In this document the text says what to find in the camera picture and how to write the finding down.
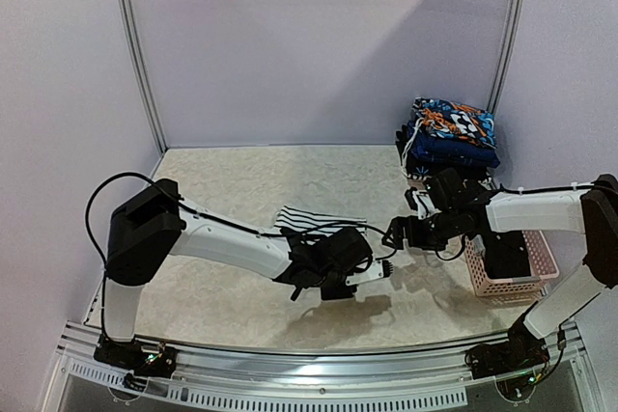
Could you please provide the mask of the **black white striped shirt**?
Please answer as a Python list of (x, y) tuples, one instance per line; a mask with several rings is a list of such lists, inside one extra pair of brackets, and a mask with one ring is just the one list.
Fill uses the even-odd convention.
[(283, 206), (275, 215), (273, 227), (323, 236), (330, 236), (342, 228), (352, 227), (366, 236), (367, 225), (365, 218), (336, 216)]

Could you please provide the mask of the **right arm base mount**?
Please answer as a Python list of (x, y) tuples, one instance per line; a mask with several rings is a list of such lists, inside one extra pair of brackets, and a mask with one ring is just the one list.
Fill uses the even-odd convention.
[(507, 331), (502, 343), (480, 343), (467, 350), (464, 362), (474, 379), (533, 368), (550, 359), (545, 338), (537, 338), (520, 317)]

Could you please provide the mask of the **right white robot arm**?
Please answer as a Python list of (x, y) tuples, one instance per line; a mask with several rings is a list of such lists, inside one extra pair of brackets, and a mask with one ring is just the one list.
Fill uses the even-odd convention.
[(489, 189), (447, 169), (426, 181), (410, 216), (390, 221), (383, 245), (442, 251), (456, 236), (539, 232), (551, 251), (569, 252), (570, 269), (522, 317), (523, 332), (499, 349), (499, 361), (520, 369), (551, 334), (602, 293), (617, 286), (617, 178), (536, 189)]

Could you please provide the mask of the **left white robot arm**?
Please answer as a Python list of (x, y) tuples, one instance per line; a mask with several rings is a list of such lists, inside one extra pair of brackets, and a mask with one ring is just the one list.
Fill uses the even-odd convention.
[(183, 198), (170, 179), (150, 184), (110, 218), (102, 309), (105, 349), (124, 368), (143, 360), (134, 339), (141, 293), (168, 256), (214, 261), (324, 299), (352, 297), (356, 288), (384, 277), (360, 226), (350, 220), (305, 231), (259, 229), (214, 214)]

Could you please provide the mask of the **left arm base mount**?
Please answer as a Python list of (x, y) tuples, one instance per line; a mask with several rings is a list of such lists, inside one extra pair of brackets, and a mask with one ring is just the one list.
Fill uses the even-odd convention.
[(171, 378), (177, 367), (179, 351), (165, 342), (158, 344), (115, 342), (101, 335), (94, 352), (100, 363), (131, 371), (135, 376)]

